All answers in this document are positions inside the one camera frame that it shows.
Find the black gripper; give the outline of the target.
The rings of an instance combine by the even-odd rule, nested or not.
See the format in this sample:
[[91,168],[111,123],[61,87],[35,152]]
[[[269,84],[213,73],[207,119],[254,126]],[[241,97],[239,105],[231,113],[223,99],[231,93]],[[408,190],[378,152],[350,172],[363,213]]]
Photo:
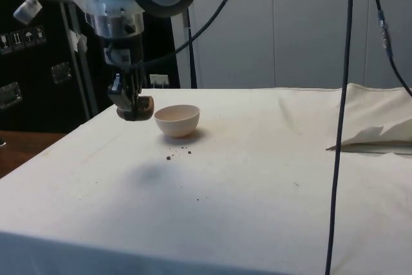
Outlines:
[[109,98],[118,108],[126,108],[125,120],[139,120],[144,111],[139,97],[142,90],[141,69],[144,68],[142,34],[120,39],[102,38],[102,49],[107,65],[128,69],[124,74],[114,74],[108,87]]

